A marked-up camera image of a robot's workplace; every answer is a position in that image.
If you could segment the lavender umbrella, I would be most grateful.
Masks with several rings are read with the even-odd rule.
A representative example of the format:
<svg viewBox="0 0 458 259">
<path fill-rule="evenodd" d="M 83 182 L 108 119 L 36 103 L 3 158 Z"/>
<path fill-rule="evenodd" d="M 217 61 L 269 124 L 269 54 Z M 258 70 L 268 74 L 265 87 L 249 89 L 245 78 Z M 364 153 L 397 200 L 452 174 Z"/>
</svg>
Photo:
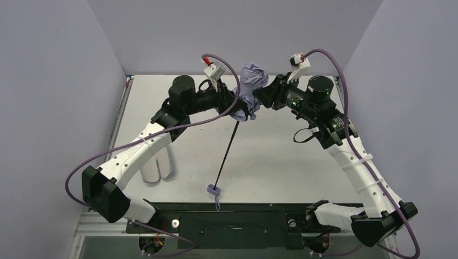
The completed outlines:
<svg viewBox="0 0 458 259">
<path fill-rule="evenodd" d="M 218 170 L 218 175 L 214 184 L 209 184 L 207 186 L 207 192 L 214 196 L 215 209 L 217 212 L 220 212 L 220 193 L 221 189 L 217 186 L 220 180 L 225 162 L 227 160 L 228 154 L 230 152 L 233 140 L 237 133 L 238 127 L 241 122 L 246 122 L 249 120 L 255 120 L 257 118 L 256 112 L 260 110 L 260 102 L 253 95 L 254 90 L 263 88 L 268 83 L 268 75 L 264 69 L 255 63 L 246 63 L 240 72 L 240 99 L 247 104 L 248 112 L 236 111 L 231 113 L 231 117 L 236 120 L 234 129 L 232 131 L 227 149 L 225 151 L 224 157 L 222 159 L 220 168 Z"/>
</svg>

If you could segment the lavender umbrella case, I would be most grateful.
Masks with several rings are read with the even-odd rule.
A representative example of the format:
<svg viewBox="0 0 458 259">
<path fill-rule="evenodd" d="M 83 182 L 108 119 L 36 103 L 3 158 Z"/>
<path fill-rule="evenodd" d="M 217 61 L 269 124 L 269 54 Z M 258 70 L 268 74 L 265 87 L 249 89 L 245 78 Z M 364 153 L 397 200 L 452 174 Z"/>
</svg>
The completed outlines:
<svg viewBox="0 0 458 259">
<path fill-rule="evenodd" d="M 169 149 L 163 148 L 140 169 L 142 180 L 145 183 L 157 183 L 168 179 L 172 174 Z"/>
</svg>

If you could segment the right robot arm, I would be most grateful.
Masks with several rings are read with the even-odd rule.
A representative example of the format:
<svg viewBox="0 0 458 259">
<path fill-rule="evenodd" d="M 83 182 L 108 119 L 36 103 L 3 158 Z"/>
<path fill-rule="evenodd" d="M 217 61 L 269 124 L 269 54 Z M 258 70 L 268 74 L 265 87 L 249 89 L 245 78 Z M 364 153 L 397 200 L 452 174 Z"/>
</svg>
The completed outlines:
<svg viewBox="0 0 458 259">
<path fill-rule="evenodd" d="M 400 213 L 407 220 L 418 210 L 412 202 L 404 202 L 395 194 L 372 163 L 353 125 L 348 126 L 347 139 L 344 114 L 331 99 L 334 80 L 314 76 L 305 90 L 298 81 L 289 83 L 287 75 L 278 75 L 264 88 L 253 91 L 266 108 L 288 107 L 297 119 L 308 122 L 308 129 L 322 148 L 339 164 L 359 196 L 362 207 L 346 207 L 321 200 L 307 208 L 309 224 L 314 228 L 336 227 L 353 232 L 365 246 L 373 247 L 403 227 Z"/>
</svg>

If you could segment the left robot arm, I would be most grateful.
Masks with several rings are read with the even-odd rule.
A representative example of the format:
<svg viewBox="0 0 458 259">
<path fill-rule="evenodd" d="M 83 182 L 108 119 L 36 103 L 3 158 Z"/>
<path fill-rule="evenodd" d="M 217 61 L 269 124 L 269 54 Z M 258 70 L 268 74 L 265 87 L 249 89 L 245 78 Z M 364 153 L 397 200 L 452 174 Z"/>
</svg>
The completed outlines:
<svg viewBox="0 0 458 259">
<path fill-rule="evenodd" d="M 235 92 L 220 79 L 205 90 L 197 90 L 192 77 L 176 77 L 168 98 L 135 140 L 116 148 L 117 155 L 97 168 L 88 166 L 83 170 L 84 202 L 109 223 L 121 218 L 148 223 L 156 213 L 155 207 L 146 200 L 128 197 L 124 189 L 157 153 L 174 142 L 186 128 L 196 125 L 190 121 L 191 115 L 215 109 L 221 118 L 246 110 L 246 104 L 240 100 L 240 80 L 236 82 Z"/>
</svg>

